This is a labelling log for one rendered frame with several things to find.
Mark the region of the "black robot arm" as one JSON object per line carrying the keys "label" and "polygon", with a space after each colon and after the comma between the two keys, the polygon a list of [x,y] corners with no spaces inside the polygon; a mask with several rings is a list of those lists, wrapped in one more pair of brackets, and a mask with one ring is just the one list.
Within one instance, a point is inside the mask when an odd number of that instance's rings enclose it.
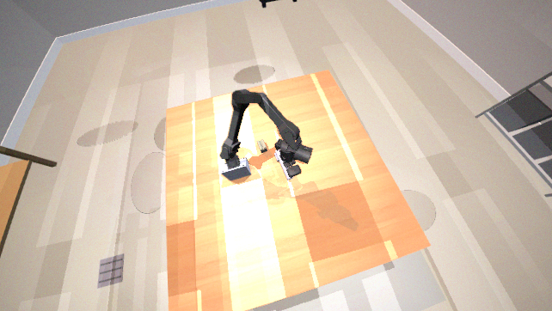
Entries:
{"label": "black robot arm", "polygon": [[233,111],[230,127],[228,136],[224,140],[219,154],[219,157],[225,160],[228,170],[240,167],[240,160],[238,155],[236,155],[241,144],[238,141],[238,134],[244,111],[247,109],[249,103],[257,103],[278,127],[279,134],[283,140],[279,139],[275,146],[280,148],[281,155],[284,157],[294,155],[294,160],[308,164],[313,148],[302,145],[299,128],[284,117],[279,109],[270,101],[266,93],[249,92],[246,89],[242,89],[236,90],[231,94]]}

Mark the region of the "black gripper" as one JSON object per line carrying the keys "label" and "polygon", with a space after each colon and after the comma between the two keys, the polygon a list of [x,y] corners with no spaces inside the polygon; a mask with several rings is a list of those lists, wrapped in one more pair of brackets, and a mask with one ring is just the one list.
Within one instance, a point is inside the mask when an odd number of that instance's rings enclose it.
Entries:
{"label": "black gripper", "polygon": [[[276,148],[277,151],[280,149],[279,147],[276,147],[276,146],[275,146],[275,148]],[[296,161],[294,160],[294,155],[292,155],[290,157],[284,157],[284,156],[281,155],[281,151],[279,151],[279,152],[280,152],[279,157],[280,157],[281,161],[283,161],[283,164],[284,164],[285,168],[288,167],[286,169],[286,172],[288,173],[290,178],[302,173],[302,170],[299,167],[299,165],[293,166],[293,164],[296,163]]]}

